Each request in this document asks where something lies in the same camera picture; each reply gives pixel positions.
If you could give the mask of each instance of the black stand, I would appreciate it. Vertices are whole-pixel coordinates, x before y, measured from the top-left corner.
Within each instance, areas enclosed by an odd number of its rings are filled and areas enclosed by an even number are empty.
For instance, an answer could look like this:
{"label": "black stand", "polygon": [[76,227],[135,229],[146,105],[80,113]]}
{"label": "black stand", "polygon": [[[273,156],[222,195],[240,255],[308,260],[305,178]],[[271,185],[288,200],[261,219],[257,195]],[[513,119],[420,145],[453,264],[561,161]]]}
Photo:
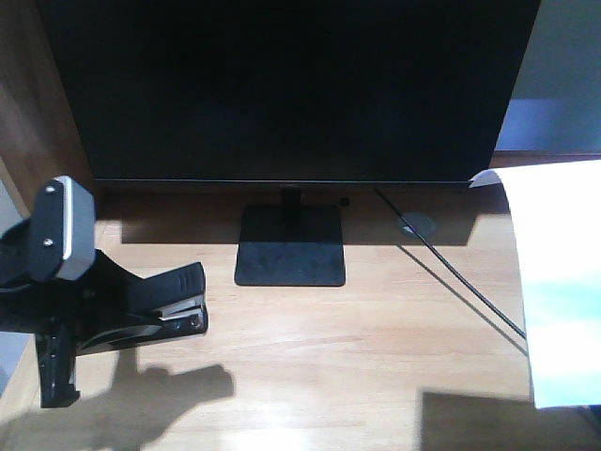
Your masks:
{"label": "black stand", "polygon": [[242,216],[235,280],[261,287],[341,287],[345,257],[336,206],[304,206],[301,191],[282,205],[251,205]]}

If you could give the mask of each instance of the monitor screen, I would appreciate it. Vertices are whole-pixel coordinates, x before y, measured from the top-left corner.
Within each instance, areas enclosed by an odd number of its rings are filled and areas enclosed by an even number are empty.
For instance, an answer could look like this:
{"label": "monitor screen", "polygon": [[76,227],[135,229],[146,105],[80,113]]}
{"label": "monitor screen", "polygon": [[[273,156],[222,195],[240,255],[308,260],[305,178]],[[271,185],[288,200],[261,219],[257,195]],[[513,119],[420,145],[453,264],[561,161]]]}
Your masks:
{"label": "monitor screen", "polygon": [[38,0],[100,181],[453,182],[539,0]]}

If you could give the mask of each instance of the wooden desk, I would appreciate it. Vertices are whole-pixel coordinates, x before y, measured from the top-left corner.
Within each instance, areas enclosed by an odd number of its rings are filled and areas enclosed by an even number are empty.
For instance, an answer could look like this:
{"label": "wooden desk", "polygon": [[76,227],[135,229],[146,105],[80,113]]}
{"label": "wooden desk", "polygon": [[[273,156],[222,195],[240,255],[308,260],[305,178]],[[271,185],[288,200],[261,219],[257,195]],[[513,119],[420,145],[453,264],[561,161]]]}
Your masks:
{"label": "wooden desk", "polygon": [[[256,198],[109,199],[98,246],[116,262],[143,276],[203,263],[208,334],[78,358],[82,399],[65,410],[39,408],[28,349],[3,398],[4,449],[599,449],[577,411],[533,408],[525,344],[374,194],[347,195],[343,288],[234,284],[241,207]],[[499,187],[392,199],[434,217],[440,251],[522,324]]]}

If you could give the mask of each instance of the white paper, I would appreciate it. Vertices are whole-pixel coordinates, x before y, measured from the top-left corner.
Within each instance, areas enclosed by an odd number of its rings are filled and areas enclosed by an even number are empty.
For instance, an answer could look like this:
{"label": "white paper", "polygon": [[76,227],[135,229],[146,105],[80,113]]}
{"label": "white paper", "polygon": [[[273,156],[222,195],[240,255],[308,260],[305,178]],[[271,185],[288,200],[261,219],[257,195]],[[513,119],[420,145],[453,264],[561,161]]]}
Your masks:
{"label": "white paper", "polygon": [[601,161],[490,169],[516,233],[537,408],[601,404]]}

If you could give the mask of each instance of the wall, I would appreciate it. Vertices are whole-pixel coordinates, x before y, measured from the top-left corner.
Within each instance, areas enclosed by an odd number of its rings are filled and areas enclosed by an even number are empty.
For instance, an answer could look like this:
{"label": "wall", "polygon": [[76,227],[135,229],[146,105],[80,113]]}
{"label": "wall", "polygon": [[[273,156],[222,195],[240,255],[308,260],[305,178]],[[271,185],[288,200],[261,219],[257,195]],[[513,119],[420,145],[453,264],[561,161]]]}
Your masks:
{"label": "wall", "polygon": [[[9,227],[21,221],[6,187],[0,180],[0,235]],[[0,332],[0,394],[4,391],[8,378],[12,375],[27,341],[27,334]]]}
{"label": "wall", "polygon": [[601,152],[601,1],[543,0],[497,149]]}
{"label": "wall", "polygon": [[36,1],[0,0],[0,179],[31,210],[39,186],[62,175],[94,192]]}

